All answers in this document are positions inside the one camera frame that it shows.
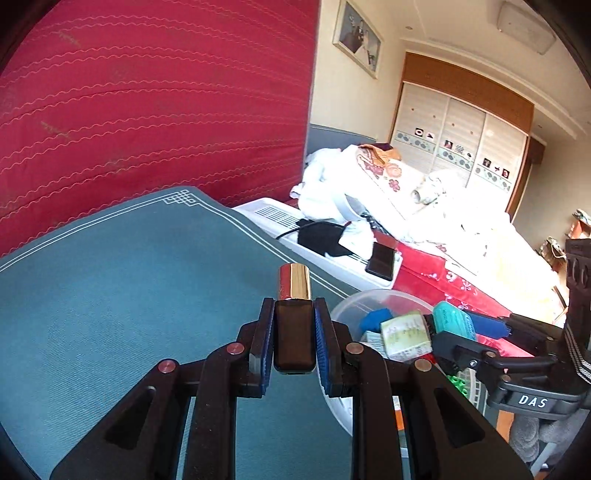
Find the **picture frame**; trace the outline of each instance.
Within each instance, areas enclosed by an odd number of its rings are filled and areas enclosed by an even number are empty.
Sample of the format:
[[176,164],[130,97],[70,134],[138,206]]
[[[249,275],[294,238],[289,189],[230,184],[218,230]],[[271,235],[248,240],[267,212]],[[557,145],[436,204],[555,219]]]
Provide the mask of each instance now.
[[384,39],[352,0],[341,0],[333,45],[352,58],[374,79]]

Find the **ceiling light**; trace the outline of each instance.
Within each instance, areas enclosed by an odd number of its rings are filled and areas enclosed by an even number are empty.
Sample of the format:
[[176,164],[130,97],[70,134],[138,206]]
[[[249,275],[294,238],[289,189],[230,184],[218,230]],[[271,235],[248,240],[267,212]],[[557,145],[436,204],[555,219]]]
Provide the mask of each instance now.
[[501,7],[496,26],[499,31],[540,55],[546,53],[556,42],[556,35],[548,25],[509,2],[505,2]]

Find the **gold lipstick cap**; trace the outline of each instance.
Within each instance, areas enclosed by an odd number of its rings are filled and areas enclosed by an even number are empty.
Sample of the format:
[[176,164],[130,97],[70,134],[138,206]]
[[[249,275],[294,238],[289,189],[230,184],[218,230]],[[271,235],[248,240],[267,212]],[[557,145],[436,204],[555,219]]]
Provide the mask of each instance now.
[[288,263],[279,269],[279,300],[311,300],[310,270],[301,263]]

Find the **black cable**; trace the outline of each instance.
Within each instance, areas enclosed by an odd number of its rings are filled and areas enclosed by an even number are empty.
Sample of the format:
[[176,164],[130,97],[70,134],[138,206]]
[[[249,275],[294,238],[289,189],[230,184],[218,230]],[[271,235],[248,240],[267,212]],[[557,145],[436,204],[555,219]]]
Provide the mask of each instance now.
[[326,225],[338,225],[338,223],[334,223],[334,222],[326,222],[325,220],[321,220],[320,222],[310,222],[310,223],[307,223],[307,224],[305,224],[305,225],[299,226],[298,228],[294,228],[293,230],[289,230],[289,231],[287,231],[287,232],[284,232],[284,233],[282,233],[282,234],[281,234],[281,235],[279,235],[279,236],[276,236],[276,237],[275,237],[275,240],[279,240],[280,238],[283,238],[283,237],[285,237],[286,235],[289,235],[290,233],[298,232],[298,231],[302,230],[303,228],[306,228],[306,227],[308,227],[308,226],[310,226],[310,225],[318,225],[318,224],[320,224],[320,223],[324,223],[324,224],[326,224]]

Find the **soap box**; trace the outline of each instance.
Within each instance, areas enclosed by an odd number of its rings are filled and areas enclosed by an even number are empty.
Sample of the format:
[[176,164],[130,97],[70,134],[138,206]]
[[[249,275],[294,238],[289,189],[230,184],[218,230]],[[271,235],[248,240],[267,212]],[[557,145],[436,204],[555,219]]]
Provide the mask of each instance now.
[[423,315],[411,312],[381,324],[384,348],[390,360],[406,362],[431,353],[431,339]]
[[384,358],[388,358],[386,354],[386,350],[384,349],[384,341],[382,340],[382,335],[379,333],[371,332],[368,330],[363,334],[361,337],[361,343],[367,346],[370,346],[374,350],[376,350],[380,355]]

